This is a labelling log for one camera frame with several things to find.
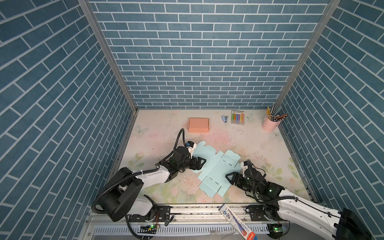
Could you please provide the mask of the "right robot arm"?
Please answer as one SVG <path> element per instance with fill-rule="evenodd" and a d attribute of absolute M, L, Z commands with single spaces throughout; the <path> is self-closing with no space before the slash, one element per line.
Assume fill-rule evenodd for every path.
<path fill-rule="evenodd" d="M 241 167 L 241 172 L 227 174 L 226 179 L 254 199 L 268 220 L 292 222 L 326 240 L 372 239 L 369 229 L 353 211 L 338 211 L 301 198 L 267 181 L 266 171 L 256 168 L 250 160 L 242 162 Z"/>

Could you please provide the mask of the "pink cardboard box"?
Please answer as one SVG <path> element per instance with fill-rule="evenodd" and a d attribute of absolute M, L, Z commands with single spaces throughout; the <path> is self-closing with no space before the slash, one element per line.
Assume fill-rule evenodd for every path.
<path fill-rule="evenodd" d="M 208 118 L 189 118 L 188 131 L 190 133 L 208 133 L 209 132 Z"/>

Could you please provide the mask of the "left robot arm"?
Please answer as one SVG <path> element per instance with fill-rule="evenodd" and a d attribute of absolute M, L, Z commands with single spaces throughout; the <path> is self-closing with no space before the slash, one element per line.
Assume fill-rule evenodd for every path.
<path fill-rule="evenodd" d="M 197 144 L 185 141 L 185 130 L 178 133 L 172 151 L 156 163 L 150 170 L 131 171 L 127 167 L 119 169 L 115 175 L 101 188 L 91 205 L 95 214 L 106 214 L 113 222 L 128 215 L 139 215 L 151 221 L 156 215 L 157 204 L 149 196 L 139 199 L 141 190 L 170 182 L 178 173 L 187 169 L 199 171 L 207 162 L 195 157 Z"/>

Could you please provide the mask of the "light blue cardboard box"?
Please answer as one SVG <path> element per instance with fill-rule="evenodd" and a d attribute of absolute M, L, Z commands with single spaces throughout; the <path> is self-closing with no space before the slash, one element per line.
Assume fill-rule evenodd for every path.
<path fill-rule="evenodd" d="M 199 188 L 210 198 L 216 194 L 223 197 L 231 185 L 226 175 L 241 170 L 241 156 L 231 150 L 217 152 L 205 141 L 197 144 L 193 156 L 206 160 L 200 170 L 193 171 L 199 174 L 198 179 L 202 181 Z"/>

